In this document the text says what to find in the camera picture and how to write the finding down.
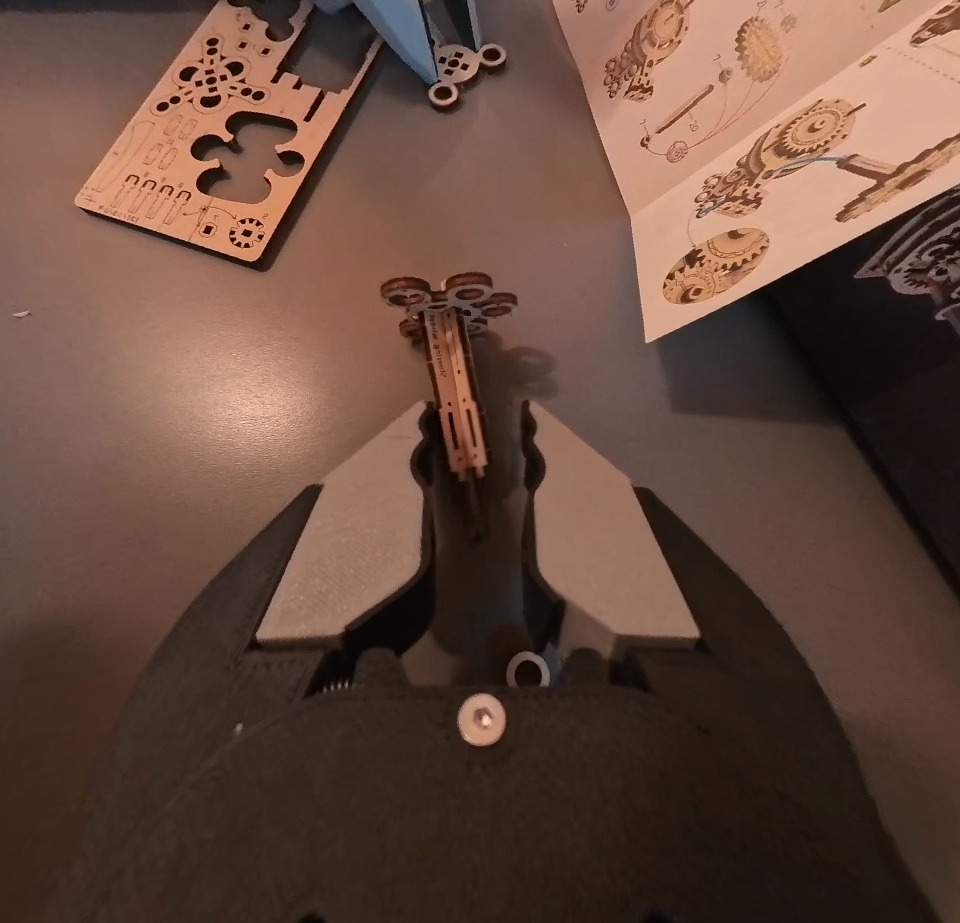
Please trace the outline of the laser-cut wooden parts sheet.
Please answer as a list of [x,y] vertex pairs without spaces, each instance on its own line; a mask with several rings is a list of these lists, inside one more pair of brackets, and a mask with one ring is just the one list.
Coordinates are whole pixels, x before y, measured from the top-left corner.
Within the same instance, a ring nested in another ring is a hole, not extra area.
[[[84,182],[78,208],[239,262],[261,261],[383,45],[366,32],[348,86],[306,84],[285,62],[314,10],[311,0],[218,0]],[[198,150],[207,138],[233,144],[244,114],[292,125],[275,152],[300,162],[289,175],[267,169],[258,202],[213,196],[205,178],[223,166]]]

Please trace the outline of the wooden axle assembly with rings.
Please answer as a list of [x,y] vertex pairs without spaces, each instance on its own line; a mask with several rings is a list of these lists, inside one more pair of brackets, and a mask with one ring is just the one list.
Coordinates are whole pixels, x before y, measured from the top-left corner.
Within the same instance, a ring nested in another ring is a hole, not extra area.
[[481,493],[491,461],[472,339],[493,320],[508,317],[518,297],[498,291],[479,271],[452,275],[437,285],[416,277],[395,277],[380,285],[382,300],[404,313],[402,335],[421,346],[434,391],[447,466],[461,486],[469,538],[486,534]]

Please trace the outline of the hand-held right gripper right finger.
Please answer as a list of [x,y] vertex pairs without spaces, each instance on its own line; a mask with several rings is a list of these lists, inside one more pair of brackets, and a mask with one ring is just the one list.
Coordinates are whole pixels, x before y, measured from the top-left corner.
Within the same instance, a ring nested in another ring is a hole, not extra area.
[[700,629],[629,477],[524,401],[524,619],[534,650],[691,649]]

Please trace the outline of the small three-ring wooden part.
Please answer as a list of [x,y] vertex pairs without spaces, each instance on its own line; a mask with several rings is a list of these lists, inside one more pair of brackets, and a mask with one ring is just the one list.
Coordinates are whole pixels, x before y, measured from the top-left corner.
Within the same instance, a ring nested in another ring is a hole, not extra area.
[[438,80],[427,89],[430,105],[440,111],[453,108],[462,89],[481,72],[499,71],[507,62],[507,51],[498,43],[487,43],[478,51],[462,44],[440,43],[434,46]]

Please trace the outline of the folded paper instruction sheet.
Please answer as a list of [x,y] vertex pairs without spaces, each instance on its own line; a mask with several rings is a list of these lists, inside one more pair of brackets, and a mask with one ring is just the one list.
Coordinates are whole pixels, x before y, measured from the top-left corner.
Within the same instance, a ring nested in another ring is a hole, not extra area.
[[552,0],[646,341],[958,184],[958,0]]

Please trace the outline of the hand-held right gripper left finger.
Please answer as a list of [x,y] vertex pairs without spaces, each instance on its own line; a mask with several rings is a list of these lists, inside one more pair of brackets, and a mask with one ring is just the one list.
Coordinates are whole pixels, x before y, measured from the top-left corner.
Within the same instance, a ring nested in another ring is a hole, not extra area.
[[255,633],[264,649],[405,653],[434,611],[419,401],[329,473]]

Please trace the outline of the black model kit box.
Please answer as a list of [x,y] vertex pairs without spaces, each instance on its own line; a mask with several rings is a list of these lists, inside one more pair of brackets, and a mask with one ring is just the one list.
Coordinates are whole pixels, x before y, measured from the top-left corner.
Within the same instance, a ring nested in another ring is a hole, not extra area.
[[767,292],[870,468],[957,589],[958,186]]

